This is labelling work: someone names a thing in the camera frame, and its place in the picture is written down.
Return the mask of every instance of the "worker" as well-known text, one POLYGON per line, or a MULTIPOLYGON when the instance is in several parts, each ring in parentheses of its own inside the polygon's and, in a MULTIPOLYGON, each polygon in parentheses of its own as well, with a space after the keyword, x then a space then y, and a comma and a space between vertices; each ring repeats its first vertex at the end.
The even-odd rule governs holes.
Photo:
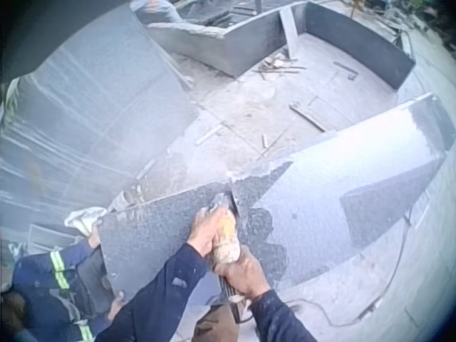
MULTIPOLYGON (((227 214, 227 210, 227 207, 219 207, 204 216, 200 212, 192 225, 187 243, 167 260, 154 280, 121 308, 110 327, 101 332, 95 342, 170 341, 190 294, 207 271, 204 258, 212 250, 217 223, 227 214)), ((226 277, 239 293, 252 301, 250 309, 261 341, 316 341, 268 285, 260 263, 246 247, 242 247, 237 262, 218 264, 214 271, 226 277)), ((196 328, 193 342, 237 340, 237 336, 232 333, 233 329, 229 331, 228 324, 218 323, 221 329, 217 333, 210 327, 196 328)))
POLYGON ((183 22, 174 5, 168 0, 132 0, 130 9, 145 26, 152 23, 183 22))
POLYGON ((121 297, 114 299, 109 312, 95 316, 75 270, 99 245, 94 227, 88 239, 59 252, 19 259, 11 288, 1 295, 2 338, 18 342, 91 341, 107 328, 123 305, 121 297))

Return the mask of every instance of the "concrete floor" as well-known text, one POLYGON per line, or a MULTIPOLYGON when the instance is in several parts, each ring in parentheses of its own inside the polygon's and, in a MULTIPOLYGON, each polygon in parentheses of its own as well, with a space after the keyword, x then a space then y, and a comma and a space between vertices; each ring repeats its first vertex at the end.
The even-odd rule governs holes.
MULTIPOLYGON (((347 11, 334 3, 339 11, 347 11)), ((368 21, 381 34, 384 27, 368 21)), ((247 72, 233 80, 183 56, 174 56, 186 75, 195 79, 190 94, 198 119, 158 160, 142 181, 145 200, 216 180, 226 172, 302 147, 322 135, 291 112, 299 101, 326 118, 335 130, 403 103, 426 91, 437 94, 456 123, 456 62, 429 32, 410 32, 417 58, 412 74, 392 91, 366 67, 313 36, 300 37, 295 65, 300 74, 269 74, 263 81, 247 72), (334 66, 339 61, 359 72, 350 81, 334 66), (213 127, 222 128, 200 146, 195 141, 213 127), (266 134, 269 148, 261 137, 266 134)), ((315 306, 299 303, 296 315, 319 341, 426 341, 448 314, 456 296, 456 149, 448 155, 427 193, 416 204, 398 273, 380 307, 360 323, 334 328, 315 306)), ((306 283, 280 293, 285 301, 304 298, 325 308, 332 322, 355 318, 385 288, 400 251, 404 222, 363 253, 306 283)), ((207 307, 187 308, 174 341, 192 337, 195 322, 207 307)), ((257 341, 253 321, 241 325, 239 341, 257 341)))

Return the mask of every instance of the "dark blue jacket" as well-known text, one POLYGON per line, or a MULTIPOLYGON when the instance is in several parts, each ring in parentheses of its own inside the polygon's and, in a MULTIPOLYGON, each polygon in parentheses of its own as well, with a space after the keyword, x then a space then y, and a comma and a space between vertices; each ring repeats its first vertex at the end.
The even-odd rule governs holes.
POLYGON ((71 298, 80 310, 85 306, 85 288, 75 267, 92 251, 83 240, 59 252, 25 256, 17 261, 11 290, 24 298, 25 326, 39 342, 89 341, 109 325, 107 314, 88 319, 87 324, 76 324, 59 299, 71 298))
MULTIPOLYGON (((95 342, 169 341, 190 294, 205 273, 204 259, 184 244, 155 279, 120 310, 95 342)), ((316 341, 275 291, 265 293, 251 308, 262 341, 316 341)))

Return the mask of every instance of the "reflective stripe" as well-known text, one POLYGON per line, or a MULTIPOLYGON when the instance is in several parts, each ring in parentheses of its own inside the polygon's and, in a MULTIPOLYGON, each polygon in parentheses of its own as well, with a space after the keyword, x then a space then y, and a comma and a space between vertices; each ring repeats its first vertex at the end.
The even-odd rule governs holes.
POLYGON ((65 264, 63 263, 62 256, 59 252, 51 252, 51 260, 56 272, 62 272, 65 270, 65 264))
POLYGON ((62 272, 56 272, 55 275, 56 275, 57 283, 61 289, 66 290, 66 289, 70 288, 70 286, 68 285, 68 282, 66 281, 65 276, 63 275, 62 272))
POLYGON ((80 325, 79 329, 81 330, 83 341, 91 341, 93 339, 92 333, 87 325, 80 325))

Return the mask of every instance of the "cable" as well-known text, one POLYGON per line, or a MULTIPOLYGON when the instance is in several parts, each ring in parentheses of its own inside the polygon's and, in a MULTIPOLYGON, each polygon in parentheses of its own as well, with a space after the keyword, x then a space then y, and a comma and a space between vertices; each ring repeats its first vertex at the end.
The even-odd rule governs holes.
POLYGON ((352 325, 355 325, 355 324, 361 322, 366 316, 369 316, 371 313, 373 313, 380 306, 380 303, 383 300, 383 297, 386 295, 386 293, 388 292, 391 284, 393 283, 393 280, 394 280, 394 278, 396 276, 396 273, 398 271, 398 268, 399 268, 400 260, 402 259, 405 243, 407 241, 408 231, 409 231, 409 228, 412 226, 412 224, 410 222, 410 218, 412 217, 412 209, 410 209, 410 211, 408 212, 408 216, 404 215, 405 224, 404 224, 404 232, 403 232, 403 237, 402 237, 402 243, 400 245, 398 259, 397 259, 397 261, 395 263, 394 270, 393 270, 393 273, 391 274, 389 282, 386 284, 385 288, 381 291, 381 293, 364 310, 362 310, 361 313, 355 319, 353 319, 352 321, 349 321, 347 323, 342 323, 342 324, 334 323, 329 318, 328 313, 326 312, 325 308, 322 307, 322 305, 320 305, 320 304, 318 304, 318 303, 316 303, 314 301, 310 301, 308 299, 305 299, 305 298, 298 298, 298 299, 294 299, 292 301, 286 301, 285 304, 288 305, 288 304, 295 303, 297 301, 302 301, 304 303, 307 303, 307 304, 310 304, 312 306, 315 306, 325 316, 325 319, 328 322, 328 325, 330 327, 333 327, 333 328, 343 328, 343 327, 352 326, 352 325))

